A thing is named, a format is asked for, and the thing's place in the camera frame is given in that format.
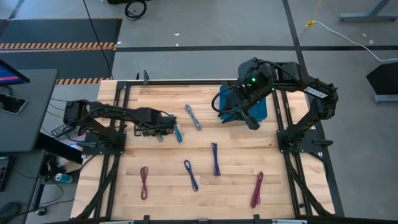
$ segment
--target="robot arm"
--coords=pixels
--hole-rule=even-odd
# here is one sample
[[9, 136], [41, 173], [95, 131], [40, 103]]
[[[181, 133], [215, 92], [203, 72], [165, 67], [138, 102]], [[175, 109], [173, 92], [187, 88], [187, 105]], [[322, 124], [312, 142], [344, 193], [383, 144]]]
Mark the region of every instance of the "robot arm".
[[155, 136], [173, 133], [176, 117], [162, 116], [163, 111], [152, 108], [129, 109], [104, 105], [87, 100], [69, 101], [63, 122], [70, 126], [82, 126], [96, 134], [100, 139], [119, 144], [120, 137], [113, 127], [105, 127], [96, 118], [109, 118], [130, 121], [135, 124], [135, 136]]
[[297, 124], [288, 127], [287, 137], [291, 144], [300, 143], [305, 132], [319, 120], [329, 119], [335, 115], [338, 101], [337, 88], [333, 84], [327, 85], [301, 72], [297, 63], [274, 63], [254, 58], [242, 63], [238, 68], [238, 74], [237, 83], [233, 85], [229, 82], [223, 83], [223, 91], [229, 93], [222, 110], [214, 107], [214, 101], [222, 94], [221, 92], [212, 101], [213, 109], [219, 112], [218, 116], [230, 114], [223, 123], [240, 119], [245, 120], [250, 129], [258, 129], [259, 123], [248, 111], [274, 89], [302, 91], [315, 97], [308, 113]]

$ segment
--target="red cable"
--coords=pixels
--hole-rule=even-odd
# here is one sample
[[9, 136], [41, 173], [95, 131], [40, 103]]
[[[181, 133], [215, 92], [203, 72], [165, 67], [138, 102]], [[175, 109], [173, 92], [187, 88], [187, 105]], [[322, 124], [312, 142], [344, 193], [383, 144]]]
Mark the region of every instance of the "red cable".
[[261, 182], [262, 182], [263, 176], [264, 176], [264, 174], [261, 171], [257, 177], [256, 188], [254, 189], [253, 197], [251, 198], [251, 204], [250, 204], [251, 208], [255, 208], [256, 205], [260, 205], [260, 201], [261, 201], [260, 188], [261, 188]]
[[148, 196], [148, 190], [147, 190], [147, 176], [148, 176], [148, 167], [141, 167], [141, 170], [139, 171], [141, 173], [141, 179], [142, 179], [142, 191], [141, 191], [141, 199], [145, 200]]

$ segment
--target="gray floor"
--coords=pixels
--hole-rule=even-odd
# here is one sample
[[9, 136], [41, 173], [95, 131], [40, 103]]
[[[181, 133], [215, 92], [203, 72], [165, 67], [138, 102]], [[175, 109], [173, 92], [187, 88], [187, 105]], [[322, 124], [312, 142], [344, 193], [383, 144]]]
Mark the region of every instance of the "gray floor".
[[[110, 6], [86, 0], [93, 17], [123, 16], [123, 5]], [[0, 17], [7, 17], [16, 0], [0, 0]], [[317, 0], [289, 0], [301, 45], [331, 46], [351, 43], [315, 25], [304, 31]], [[324, 0], [316, 20], [362, 44], [398, 45], [398, 21], [387, 23], [341, 23], [339, 13], [370, 10], [377, 0]], [[398, 13], [392, 1], [382, 13]], [[87, 17], [81, 0], [25, 0], [19, 19]], [[280, 0], [151, 0], [147, 14], [138, 21], [123, 20], [119, 47], [165, 47], [201, 45], [292, 45], [285, 11]], [[304, 52], [308, 72], [333, 82], [339, 94], [336, 116], [323, 122], [332, 164], [347, 217], [398, 220], [397, 163], [398, 105], [374, 105], [366, 75], [380, 63], [365, 51]], [[398, 51], [377, 51], [381, 58], [398, 57]], [[297, 61], [294, 51], [200, 51], [120, 52], [113, 65], [116, 79], [135, 78], [146, 69], [153, 78], [234, 78], [238, 65], [257, 56], [264, 60]], [[57, 86], [55, 98], [94, 100], [98, 85]], [[49, 108], [61, 116], [62, 111]], [[61, 124], [47, 115], [46, 129]], [[75, 185], [64, 199], [73, 198]], [[56, 198], [59, 189], [46, 189], [43, 201]], [[71, 204], [49, 208], [44, 217], [30, 214], [28, 223], [66, 220]]]

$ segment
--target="wooden table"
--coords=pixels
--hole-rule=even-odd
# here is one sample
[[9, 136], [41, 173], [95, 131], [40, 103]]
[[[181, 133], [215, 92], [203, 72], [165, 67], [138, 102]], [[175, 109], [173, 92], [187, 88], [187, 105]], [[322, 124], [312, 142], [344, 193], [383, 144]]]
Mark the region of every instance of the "wooden table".
[[[113, 104], [117, 81], [102, 81], [98, 101]], [[283, 155], [276, 138], [277, 118], [272, 95], [267, 97], [268, 117], [257, 131], [250, 130], [243, 121], [221, 124], [210, 102], [219, 85], [149, 85], [133, 86], [129, 108], [151, 107], [177, 117], [183, 142], [175, 135], [159, 142], [155, 137], [135, 137], [134, 125], [128, 123], [126, 150], [121, 156], [112, 220], [252, 219], [293, 218], [293, 208]], [[301, 92], [288, 93], [293, 121], [307, 111]], [[203, 129], [197, 131], [184, 105], [189, 104]], [[100, 119], [103, 125], [109, 120]], [[211, 143], [218, 143], [221, 176], [213, 175]], [[334, 212], [323, 164], [316, 158], [302, 154], [302, 164], [308, 188], [319, 202]], [[192, 190], [183, 161], [191, 162], [199, 191]], [[77, 216], [98, 189], [103, 156], [96, 156], [84, 167], [76, 191], [72, 217]], [[148, 198], [141, 200], [140, 168], [147, 166]], [[261, 204], [250, 207], [257, 175], [264, 173]], [[298, 197], [302, 194], [298, 187]], [[103, 198], [102, 214], [107, 194]]]

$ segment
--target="monitor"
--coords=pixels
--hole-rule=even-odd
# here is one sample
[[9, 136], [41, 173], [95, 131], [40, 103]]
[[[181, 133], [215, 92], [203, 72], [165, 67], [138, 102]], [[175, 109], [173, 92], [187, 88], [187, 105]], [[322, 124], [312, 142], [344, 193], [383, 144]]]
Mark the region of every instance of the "monitor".
[[29, 83], [30, 80], [0, 59], [0, 86]]

